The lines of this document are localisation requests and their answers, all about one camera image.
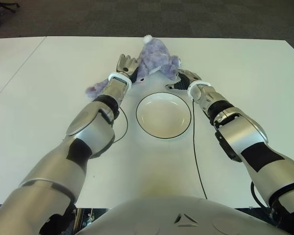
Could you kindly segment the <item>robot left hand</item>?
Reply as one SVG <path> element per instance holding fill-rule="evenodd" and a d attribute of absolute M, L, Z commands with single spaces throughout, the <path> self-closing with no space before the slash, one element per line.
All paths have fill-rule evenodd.
<path fill-rule="evenodd" d="M 128 77 L 132 83 L 135 83 L 140 63 L 140 59 L 136 59 L 130 55 L 125 56 L 124 54 L 121 54 L 116 66 L 116 72 L 123 74 Z"/>

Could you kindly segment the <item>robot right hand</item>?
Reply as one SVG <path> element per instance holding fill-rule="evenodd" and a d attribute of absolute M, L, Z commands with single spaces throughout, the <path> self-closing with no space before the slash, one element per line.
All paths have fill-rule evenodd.
<path fill-rule="evenodd" d="M 173 84 L 167 84 L 165 88 L 167 90 L 187 90 L 191 83 L 201 80 L 198 74 L 183 69 L 177 70 L 177 78 L 177 82 Z"/>

